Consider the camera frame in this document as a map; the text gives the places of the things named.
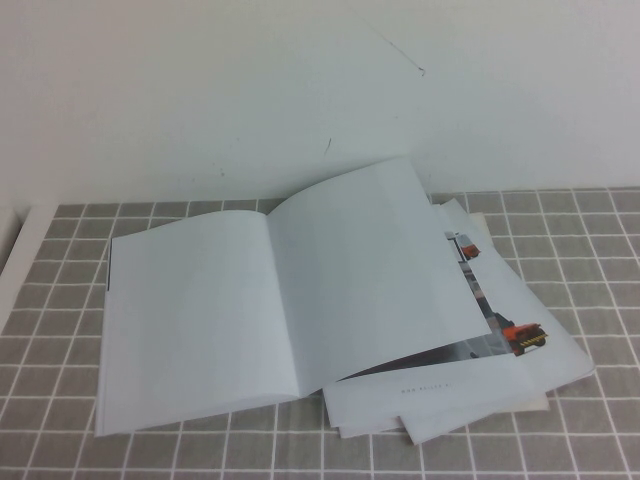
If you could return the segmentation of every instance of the book page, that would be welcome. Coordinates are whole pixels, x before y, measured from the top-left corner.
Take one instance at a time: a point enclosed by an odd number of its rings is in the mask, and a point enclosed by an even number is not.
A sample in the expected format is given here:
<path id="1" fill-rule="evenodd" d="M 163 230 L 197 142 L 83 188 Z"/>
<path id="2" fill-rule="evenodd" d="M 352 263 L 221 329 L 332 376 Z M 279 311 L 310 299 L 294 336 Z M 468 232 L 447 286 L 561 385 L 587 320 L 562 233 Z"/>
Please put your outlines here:
<path id="1" fill-rule="evenodd" d="M 99 435 L 297 394 L 264 215 L 212 213 L 113 240 Z"/>
<path id="2" fill-rule="evenodd" d="M 490 333 L 409 162 L 320 183 L 268 222 L 302 394 Z"/>

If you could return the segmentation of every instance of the orange construction vehicle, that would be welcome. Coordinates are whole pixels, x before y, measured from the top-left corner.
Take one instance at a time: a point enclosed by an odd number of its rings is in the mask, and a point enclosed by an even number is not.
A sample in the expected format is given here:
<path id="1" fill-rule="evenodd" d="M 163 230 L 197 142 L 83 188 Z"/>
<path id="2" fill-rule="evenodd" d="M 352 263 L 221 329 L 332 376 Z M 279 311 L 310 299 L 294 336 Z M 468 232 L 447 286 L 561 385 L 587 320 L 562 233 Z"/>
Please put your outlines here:
<path id="1" fill-rule="evenodd" d="M 539 323 L 528 323 L 527 325 L 516 326 L 512 321 L 507 320 L 498 312 L 494 312 L 498 324 L 502 329 L 502 334 L 509 342 L 509 346 L 516 356 L 520 356 L 524 353 L 524 349 L 527 347 L 542 347 L 547 343 L 545 333 L 540 328 Z"/>

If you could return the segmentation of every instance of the paper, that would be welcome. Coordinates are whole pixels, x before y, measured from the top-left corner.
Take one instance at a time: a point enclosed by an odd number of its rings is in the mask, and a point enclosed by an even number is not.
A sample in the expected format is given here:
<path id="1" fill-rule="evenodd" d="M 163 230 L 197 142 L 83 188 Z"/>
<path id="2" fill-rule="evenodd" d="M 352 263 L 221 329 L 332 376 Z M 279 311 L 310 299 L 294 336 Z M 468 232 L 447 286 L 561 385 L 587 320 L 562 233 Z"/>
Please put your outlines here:
<path id="1" fill-rule="evenodd" d="M 302 394 L 489 333 L 408 162 L 320 183 L 268 221 Z"/>
<path id="2" fill-rule="evenodd" d="M 109 277 L 97 435 L 298 396 L 264 215 L 116 238 Z"/>

